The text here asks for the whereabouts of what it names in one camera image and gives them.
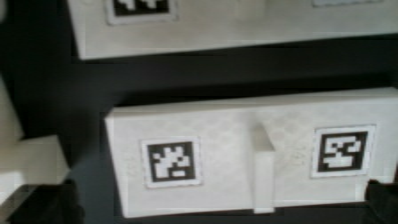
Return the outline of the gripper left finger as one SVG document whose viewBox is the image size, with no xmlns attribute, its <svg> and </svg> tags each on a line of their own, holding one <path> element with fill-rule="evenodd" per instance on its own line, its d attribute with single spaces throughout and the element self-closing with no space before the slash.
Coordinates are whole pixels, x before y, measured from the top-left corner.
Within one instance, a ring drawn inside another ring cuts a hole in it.
<svg viewBox="0 0 398 224">
<path fill-rule="evenodd" d="M 41 185 L 7 218 L 9 224 L 83 224 L 76 183 Z"/>
</svg>

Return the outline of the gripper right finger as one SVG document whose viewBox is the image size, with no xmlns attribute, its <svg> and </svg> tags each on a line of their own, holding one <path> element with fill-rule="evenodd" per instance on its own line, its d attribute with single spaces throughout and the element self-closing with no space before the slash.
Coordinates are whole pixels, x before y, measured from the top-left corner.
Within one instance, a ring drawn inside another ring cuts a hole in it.
<svg viewBox="0 0 398 224">
<path fill-rule="evenodd" d="M 398 183 L 368 182 L 362 224 L 398 224 Z"/>
</svg>

